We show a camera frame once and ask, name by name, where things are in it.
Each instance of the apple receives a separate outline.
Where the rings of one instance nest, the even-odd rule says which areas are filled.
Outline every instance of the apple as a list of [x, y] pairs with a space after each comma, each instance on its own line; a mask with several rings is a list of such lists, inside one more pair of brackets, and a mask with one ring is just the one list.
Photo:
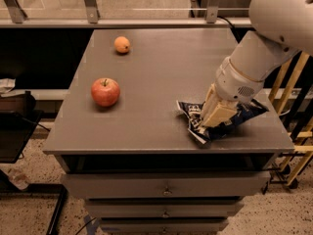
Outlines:
[[99, 78], [91, 86], [93, 100], [102, 107], [116, 103], [120, 94], [118, 83], [110, 78]]

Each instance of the small orange fruit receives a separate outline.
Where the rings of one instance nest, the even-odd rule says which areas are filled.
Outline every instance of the small orange fruit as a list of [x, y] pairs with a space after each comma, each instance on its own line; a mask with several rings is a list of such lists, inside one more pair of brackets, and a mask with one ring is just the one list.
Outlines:
[[115, 50], [119, 53], [127, 53], [130, 49], [130, 42], [124, 36], [119, 36], [114, 42]]

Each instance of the terrazzo floor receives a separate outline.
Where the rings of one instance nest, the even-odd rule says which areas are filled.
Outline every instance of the terrazzo floor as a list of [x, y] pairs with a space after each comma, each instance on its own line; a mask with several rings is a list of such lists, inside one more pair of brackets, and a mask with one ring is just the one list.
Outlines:
[[[10, 168], [22, 169], [31, 183], [59, 183], [64, 172], [54, 157], [42, 153], [47, 137], [43, 131], [41, 129], [35, 131], [23, 151], [23, 159], [15, 164], [0, 164], [1, 169], [5, 172]], [[297, 178], [299, 180], [297, 189], [291, 190], [280, 184], [272, 184], [265, 195], [259, 192], [254, 196], [245, 197], [245, 206], [237, 215], [229, 217], [229, 225], [217, 234], [313, 234], [312, 164]], [[0, 235], [46, 234], [56, 202], [56, 195], [1, 194]], [[60, 235], [76, 234], [80, 227], [92, 218], [83, 205], [82, 200], [71, 196], [67, 198], [59, 220]], [[79, 234], [105, 233], [97, 226], [95, 220]]]

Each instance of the robotic hand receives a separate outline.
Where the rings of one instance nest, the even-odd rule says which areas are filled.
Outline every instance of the robotic hand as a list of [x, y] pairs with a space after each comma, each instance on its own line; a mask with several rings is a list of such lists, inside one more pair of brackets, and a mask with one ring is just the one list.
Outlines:
[[216, 72], [201, 110], [214, 127], [237, 113], [263, 88], [265, 78], [297, 52], [313, 55], [313, 0], [251, 0], [249, 31]]

